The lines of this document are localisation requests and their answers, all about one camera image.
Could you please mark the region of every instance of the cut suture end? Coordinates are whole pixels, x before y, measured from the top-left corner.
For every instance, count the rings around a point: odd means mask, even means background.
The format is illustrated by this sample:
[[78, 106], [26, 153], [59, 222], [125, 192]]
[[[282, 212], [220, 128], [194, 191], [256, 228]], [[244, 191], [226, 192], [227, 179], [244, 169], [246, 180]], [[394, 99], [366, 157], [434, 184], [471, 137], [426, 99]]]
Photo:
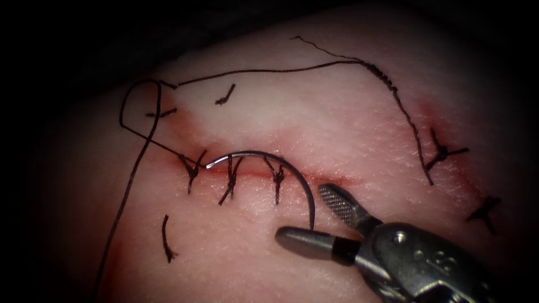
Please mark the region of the cut suture end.
[[230, 95], [234, 91], [234, 88], [236, 88], [236, 84], [232, 83], [232, 86], [229, 88], [229, 92], [226, 94], [226, 96], [219, 99], [219, 100], [217, 100], [217, 101], [215, 101], [215, 105], [223, 105], [223, 104], [225, 104], [229, 100]]
[[177, 253], [173, 252], [167, 243], [167, 222], [168, 222], [168, 215], [165, 215], [165, 218], [163, 220], [163, 226], [161, 227], [161, 234], [163, 237], [163, 246], [165, 247], [165, 255], [167, 256], [167, 260], [170, 263], [174, 257], [178, 256]]

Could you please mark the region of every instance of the skin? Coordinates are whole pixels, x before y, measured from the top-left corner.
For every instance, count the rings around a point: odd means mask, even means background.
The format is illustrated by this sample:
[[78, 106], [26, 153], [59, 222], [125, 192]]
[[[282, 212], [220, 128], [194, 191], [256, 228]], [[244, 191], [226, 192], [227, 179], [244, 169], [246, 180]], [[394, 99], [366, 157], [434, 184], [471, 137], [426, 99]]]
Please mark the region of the skin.
[[[406, 222], [469, 251], [504, 285], [526, 258], [535, 225], [527, 123], [505, 67], [418, 16], [385, 6], [348, 7], [287, 22], [180, 57], [147, 78], [168, 83], [222, 72], [285, 70], [341, 60], [299, 39], [375, 64], [399, 89], [418, 129], [423, 155], [436, 155], [430, 136], [452, 155], [430, 170], [430, 186], [413, 131], [387, 87], [362, 66], [335, 65], [290, 74], [236, 74], [162, 86], [153, 140], [202, 163], [238, 150], [284, 157], [315, 193], [315, 229], [359, 238], [327, 209], [317, 185], [334, 182], [384, 222]], [[215, 101], [236, 84], [228, 101]], [[43, 130], [42, 153], [29, 163], [37, 203], [28, 242], [35, 279], [61, 300], [90, 297], [95, 274], [131, 170], [145, 140], [121, 128], [118, 113], [131, 83], [88, 100]], [[157, 86], [134, 89], [125, 124], [148, 135]], [[284, 225], [307, 228], [308, 207], [285, 170], [281, 200], [260, 158], [246, 158], [234, 199], [226, 163], [193, 181], [178, 157], [149, 144], [136, 172], [99, 288], [99, 302], [380, 302], [353, 268], [307, 260], [273, 240]], [[465, 222], [487, 196], [501, 198], [481, 220]], [[169, 216], [167, 262], [161, 227]]]

